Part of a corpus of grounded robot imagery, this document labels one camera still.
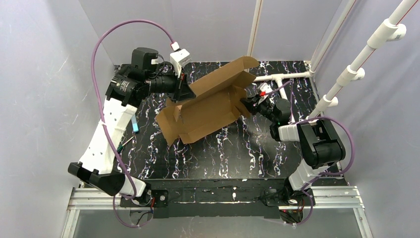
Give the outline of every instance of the brown cardboard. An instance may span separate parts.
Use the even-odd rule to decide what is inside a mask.
[[[245,88],[255,76],[244,70],[258,65],[252,57],[240,57],[190,84],[196,98],[179,103],[168,99],[156,116],[168,144],[178,137],[184,144],[193,143],[231,124],[240,115],[249,117],[251,114],[240,99],[246,98]]]

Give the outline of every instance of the gray wall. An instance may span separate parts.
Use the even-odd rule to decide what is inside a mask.
[[[399,0],[359,1],[316,75],[325,94]],[[366,76],[338,94],[327,110],[347,125],[356,161],[346,179],[357,185],[375,237],[418,237],[420,205],[420,4],[402,21],[407,35],[386,43],[363,65]]]
[[[340,2],[265,0],[253,56],[261,60],[310,60]]]
[[[164,26],[193,61],[231,61],[246,55],[255,0],[80,0],[96,33],[119,22],[147,19]],[[155,26],[131,24],[104,41],[115,64],[128,63],[137,47],[149,47],[169,60],[170,41]]]
[[[2,238],[59,237],[67,173],[98,123],[90,78],[96,42],[77,0],[0,2],[0,231]],[[103,49],[98,80],[113,72]]]
[[[246,55],[256,0],[79,0],[98,35],[129,19],[167,28],[193,61],[231,61]],[[265,0],[253,56],[310,60],[340,0]],[[147,24],[119,29],[104,42],[115,64],[130,62],[136,47],[168,57],[168,39]]]

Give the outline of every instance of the black bracket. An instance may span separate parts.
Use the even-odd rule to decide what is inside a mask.
[[[110,196],[117,195],[125,181],[125,175],[120,172],[112,171],[110,174],[99,175],[97,170],[91,172],[83,168],[82,163],[70,163],[67,171],[81,181],[106,192]]]
[[[169,193],[168,190],[152,190],[152,197],[155,198],[153,207],[167,207]]]
[[[313,169],[332,166],[346,157],[344,145],[330,120],[319,119],[315,125],[300,123],[297,128],[302,156]]]
[[[310,200],[315,205],[315,198],[314,193],[312,189],[307,189],[305,192],[307,192],[309,195],[312,196],[312,198],[309,198],[304,193],[300,191],[300,193],[296,193],[293,196],[290,197],[283,197],[282,196],[282,190],[281,189],[266,189],[264,191],[264,195],[260,197],[260,200],[268,207],[278,207],[278,206],[291,206],[291,204],[288,203],[288,200],[295,199],[296,201],[305,201],[305,204],[310,204]]]
[[[261,98],[259,94],[256,94],[252,97],[241,99],[241,102],[252,115],[260,113],[269,119],[271,121],[270,135],[275,141],[280,141],[278,128],[282,125],[287,125],[289,122],[291,116],[290,102],[286,99],[277,99],[273,105],[267,97],[258,104]]]

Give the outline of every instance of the small blue object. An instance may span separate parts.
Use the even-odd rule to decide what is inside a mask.
[[[133,132],[134,132],[134,133],[139,132],[139,126],[137,125],[136,115],[133,115],[133,116],[131,117],[131,124],[133,124]]]

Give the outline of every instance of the black marble surface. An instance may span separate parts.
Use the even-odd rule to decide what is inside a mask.
[[[226,62],[197,62],[185,71],[190,81],[225,65]],[[263,61],[250,73],[263,76],[275,73],[304,72],[302,61]],[[247,88],[255,93],[257,83]],[[290,95],[290,85],[285,87]],[[294,79],[293,115],[296,120],[306,117],[316,100],[309,79]],[[165,105],[164,95],[150,96],[137,112],[140,131],[123,150],[122,158],[130,174],[140,179],[249,179],[286,178],[299,165],[302,157],[298,142],[276,142],[269,133],[270,122],[261,115],[240,117],[236,122],[205,138],[184,145],[177,139],[167,145],[155,116]],[[133,136],[129,123],[125,141]],[[117,162],[115,167],[121,171]]]

